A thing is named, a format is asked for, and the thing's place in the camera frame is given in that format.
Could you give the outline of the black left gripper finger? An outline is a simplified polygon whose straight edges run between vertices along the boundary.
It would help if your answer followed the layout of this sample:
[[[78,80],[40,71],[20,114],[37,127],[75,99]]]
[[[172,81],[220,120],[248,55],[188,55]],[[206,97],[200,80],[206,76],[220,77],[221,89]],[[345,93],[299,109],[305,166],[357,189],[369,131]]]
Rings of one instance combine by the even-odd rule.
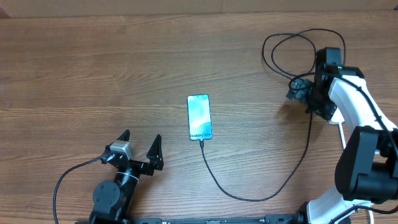
[[[149,160],[150,166],[154,170],[162,170],[164,167],[164,160],[162,155],[162,136],[157,135],[152,143],[149,151],[146,154],[146,157]]]
[[[120,137],[117,138],[117,141],[124,141],[124,142],[129,142],[130,138],[130,130],[126,129]]]

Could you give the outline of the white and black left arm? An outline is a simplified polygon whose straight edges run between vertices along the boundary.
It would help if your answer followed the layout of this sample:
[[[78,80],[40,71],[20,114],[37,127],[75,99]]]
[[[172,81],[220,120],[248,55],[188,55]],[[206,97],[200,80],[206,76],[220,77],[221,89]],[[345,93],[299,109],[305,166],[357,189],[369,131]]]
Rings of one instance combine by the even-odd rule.
[[[131,199],[139,183],[141,175],[152,176],[156,170],[162,170],[164,160],[162,156],[162,136],[156,135],[146,154],[147,162],[135,161],[133,149],[129,142],[130,130],[125,130],[115,141],[105,146],[100,156],[78,164],[66,170],[55,186],[52,199],[53,219],[59,223],[57,216],[57,192],[64,177],[71,171],[100,161],[102,164],[111,164],[117,168],[112,181],[99,183],[93,191],[93,210],[88,223],[131,223],[128,211]]]

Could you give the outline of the white power strip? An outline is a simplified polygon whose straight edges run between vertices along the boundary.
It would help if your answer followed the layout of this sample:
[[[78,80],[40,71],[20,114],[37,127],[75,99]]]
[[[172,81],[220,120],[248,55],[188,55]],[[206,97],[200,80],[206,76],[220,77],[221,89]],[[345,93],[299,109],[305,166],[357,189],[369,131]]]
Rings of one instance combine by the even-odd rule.
[[[345,119],[344,119],[343,115],[341,114],[341,111],[339,110],[339,108],[337,108],[335,110],[335,112],[333,113],[333,116],[331,117],[331,119],[328,121],[328,123],[335,125],[335,124],[344,123],[344,121],[345,121]]]

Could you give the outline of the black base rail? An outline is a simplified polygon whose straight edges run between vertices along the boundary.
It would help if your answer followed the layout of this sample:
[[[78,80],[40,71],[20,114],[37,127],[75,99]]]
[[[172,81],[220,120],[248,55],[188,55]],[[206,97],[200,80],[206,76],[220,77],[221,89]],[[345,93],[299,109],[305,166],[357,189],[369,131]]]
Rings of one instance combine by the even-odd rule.
[[[98,221],[76,222],[76,224],[90,223],[130,223],[130,224],[293,224],[294,215],[266,215],[257,218],[186,218],[174,220],[162,220],[160,218],[139,218],[126,221]]]

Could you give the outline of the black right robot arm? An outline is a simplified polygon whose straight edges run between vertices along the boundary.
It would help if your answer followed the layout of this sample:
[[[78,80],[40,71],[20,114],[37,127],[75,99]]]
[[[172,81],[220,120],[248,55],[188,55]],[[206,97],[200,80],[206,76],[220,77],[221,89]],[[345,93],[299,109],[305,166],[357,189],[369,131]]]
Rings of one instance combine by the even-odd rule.
[[[297,99],[330,123],[345,122],[350,138],[335,168],[335,183],[321,197],[305,202],[291,223],[349,223],[358,210],[382,214],[375,204],[397,199],[397,126],[368,91],[357,67],[347,67],[341,50],[315,54],[314,80],[304,75],[289,83],[287,98]]]

